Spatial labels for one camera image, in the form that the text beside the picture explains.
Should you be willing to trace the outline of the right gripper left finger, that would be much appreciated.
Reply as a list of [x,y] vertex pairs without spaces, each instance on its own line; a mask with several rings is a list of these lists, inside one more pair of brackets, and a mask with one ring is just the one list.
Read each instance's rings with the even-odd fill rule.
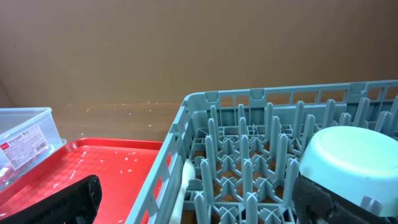
[[88,175],[1,220],[1,224],[92,224],[98,214],[102,196],[99,177]]

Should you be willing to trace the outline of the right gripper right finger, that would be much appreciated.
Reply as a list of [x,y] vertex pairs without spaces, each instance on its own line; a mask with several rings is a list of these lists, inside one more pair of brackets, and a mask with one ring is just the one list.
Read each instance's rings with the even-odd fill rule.
[[300,223],[391,223],[391,217],[379,217],[330,190],[300,175],[292,192],[295,213]]

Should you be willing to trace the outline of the light green bowl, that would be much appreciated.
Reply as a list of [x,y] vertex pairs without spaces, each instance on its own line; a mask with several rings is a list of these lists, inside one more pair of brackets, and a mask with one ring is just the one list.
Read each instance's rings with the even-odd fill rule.
[[397,140],[352,126],[316,132],[300,158],[300,173],[360,205],[364,197],[381,203],[380,217],[397,216]]

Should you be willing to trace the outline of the white plastic spoon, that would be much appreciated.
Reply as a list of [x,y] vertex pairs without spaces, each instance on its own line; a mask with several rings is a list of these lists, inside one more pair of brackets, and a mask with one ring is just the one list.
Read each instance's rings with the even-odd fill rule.
[[170,215],[169,224],[180,224],[182,219],[183,203],[185,192],[189,186],[189,181],[195,178],[195,168],[193,163],[187,159],[184,162],[182,169],[182,179],[180,189],[178,191],[177,199]]

